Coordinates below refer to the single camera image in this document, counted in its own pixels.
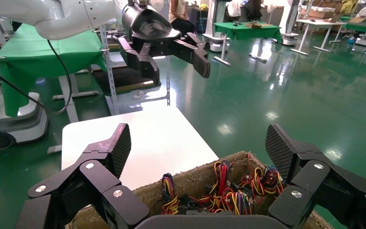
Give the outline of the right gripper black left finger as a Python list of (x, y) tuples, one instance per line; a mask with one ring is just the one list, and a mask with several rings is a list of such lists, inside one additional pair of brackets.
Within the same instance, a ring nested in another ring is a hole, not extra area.
[(29, 189), (15, 228), (63, 229), (86, 206), (111, 229), (135, 228), (149, 209), (120, 181), (131, 146), (126, 123), (110, 138), (89, 144), (75, 163)]

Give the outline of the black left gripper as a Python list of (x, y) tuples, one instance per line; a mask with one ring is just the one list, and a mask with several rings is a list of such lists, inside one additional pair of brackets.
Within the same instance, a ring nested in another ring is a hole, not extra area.
[(127, 38), (121, 36), (117, 42), (124, 62), (156, 86), (161, 86), (161, 80), (154, 56), (174, 55), (190, 63), (203, 78), (210, 77), (211, 64), (206, 51), (210, 44), (191, 32), (181, 38), (181, 33), (152, 6), (128, 4), (122, 14), (122, 25)]

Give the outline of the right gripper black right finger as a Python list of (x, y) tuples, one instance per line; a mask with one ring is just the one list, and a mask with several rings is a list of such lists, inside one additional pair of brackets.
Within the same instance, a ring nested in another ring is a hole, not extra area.
[(349, 229), (366, 229), (365, 178), (335, 165), (315, 145), (292, 139), (278, 124), (269, 125), (265, 150), (285, 183), (270, 217), (300, 229), (319, 205)]

